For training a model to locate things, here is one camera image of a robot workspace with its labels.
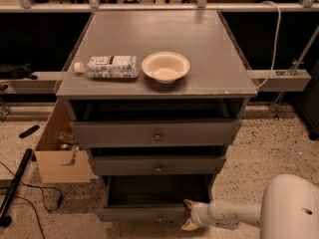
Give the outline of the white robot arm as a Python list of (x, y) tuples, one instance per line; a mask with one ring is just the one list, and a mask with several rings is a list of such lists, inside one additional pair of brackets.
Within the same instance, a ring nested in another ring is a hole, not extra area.
[(319, 188), (296, 175), (272, 178), (260, 204), (222, 199), (184, 203), (190, 210), (181, 226), (185, 231), (206, 226), (234, 230), (245, 223), (259, 228), (259, 239), (319, 239)]

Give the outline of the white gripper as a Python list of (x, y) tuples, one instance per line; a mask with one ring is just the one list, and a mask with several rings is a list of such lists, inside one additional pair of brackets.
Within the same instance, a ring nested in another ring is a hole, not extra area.
[(183, 231), (193, 231), (198, 227), (204, 227), (208, 225), (208, 204), (202, 202), (195, 202), (189, 199), (183, 201), (190, 211), (190, 218), (181, 226)]

